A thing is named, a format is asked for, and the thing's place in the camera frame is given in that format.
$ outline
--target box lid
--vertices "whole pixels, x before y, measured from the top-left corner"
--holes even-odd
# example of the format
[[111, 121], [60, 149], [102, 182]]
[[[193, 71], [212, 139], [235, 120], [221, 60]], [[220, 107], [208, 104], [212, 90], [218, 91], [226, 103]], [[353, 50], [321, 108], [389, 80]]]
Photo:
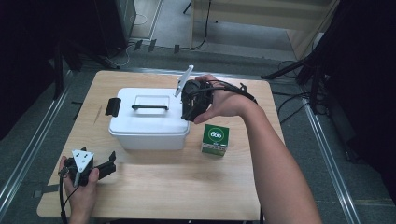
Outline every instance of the box lid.
[[123, 88], [118, 93], [120, 111], [111, 118], [113, 135], [182, 135], [190, 124], [181, 118], [180, 96], [174, 89]]

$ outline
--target white plastic box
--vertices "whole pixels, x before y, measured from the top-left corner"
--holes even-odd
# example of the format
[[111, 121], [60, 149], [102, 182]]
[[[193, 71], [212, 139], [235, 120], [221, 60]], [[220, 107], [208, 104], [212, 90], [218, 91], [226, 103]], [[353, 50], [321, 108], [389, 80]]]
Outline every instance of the white plastic box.
[[125, 149], [182, 149], [190, 123], [181, 118], [180, 95], [174, 93], [174, 89], [121, 89], [119, 114], [111, 118], [109, 132]]

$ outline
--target green box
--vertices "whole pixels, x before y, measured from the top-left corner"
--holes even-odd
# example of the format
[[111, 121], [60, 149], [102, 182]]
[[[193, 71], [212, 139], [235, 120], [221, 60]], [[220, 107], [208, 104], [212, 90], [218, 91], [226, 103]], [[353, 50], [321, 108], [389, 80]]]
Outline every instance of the green box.
[[202, 139], [201, 151], [224, 156], [228, 146], [229, 128], [206, 124]]

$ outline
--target human hand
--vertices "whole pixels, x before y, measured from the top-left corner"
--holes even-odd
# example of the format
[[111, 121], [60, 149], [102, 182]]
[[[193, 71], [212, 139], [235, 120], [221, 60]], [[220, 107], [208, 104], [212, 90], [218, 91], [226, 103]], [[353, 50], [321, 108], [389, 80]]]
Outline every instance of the human hand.
[[[196, 77], [197, 81], [210, 81], [213, 87], [224, 86], [218, 79], [212, 75]], [[214, 92], [213, 103], [205, 113], [197, 116], [195, 124], [213, 119], [216, 116], [232, 117], [243, 116], [250, 105], [255, 105], [247, 97], [230, 91], [217, 90]]]
[[[59, 164], [59, 170], [61, 171], [64, 168], [64, 162], [66, 161], [66, 157], [62, 156], [61, 162]], [[92, 210], [96, 203], [96, 183], [99, 179], [99, 169], [94, 168], [91, 170], [88, 184], [85, 187], [78, 187], [78, 189], [73, 193], [73, 195], [69, 199], [70, 208], [71, 208], [71, 216], [69, 218], [69, 223], [88, 223], [90, 220], [90, 216]], [[66, 191], [66, 195], [69, 196], [75, 188], [73, 187], [73, 182], [70, 179], [69, 175], [66, 174], [66, 178], [64, 178], [64, 189]]]

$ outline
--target white triangular piece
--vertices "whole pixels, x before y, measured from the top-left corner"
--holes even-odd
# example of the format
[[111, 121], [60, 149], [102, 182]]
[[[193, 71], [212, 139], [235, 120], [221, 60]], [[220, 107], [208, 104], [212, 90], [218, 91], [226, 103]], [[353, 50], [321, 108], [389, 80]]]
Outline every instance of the white triangular piece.
[[82, 173], [93, 159], [93, 152], [74, 149], [72, 151], [78, 171]]
[[178, 97], [178, 95], [183, 90], [184, 85], [186, 85], [186, 82], [189, 79], [193, 68], [194, 68], [194, 65], [189, 65], [189, 68], [187, 69], [186, 72], [184, 72], [183, 76], [178, 78], [177, 86], [176, 86], [176, 92], [175, 92], [175, 97]]

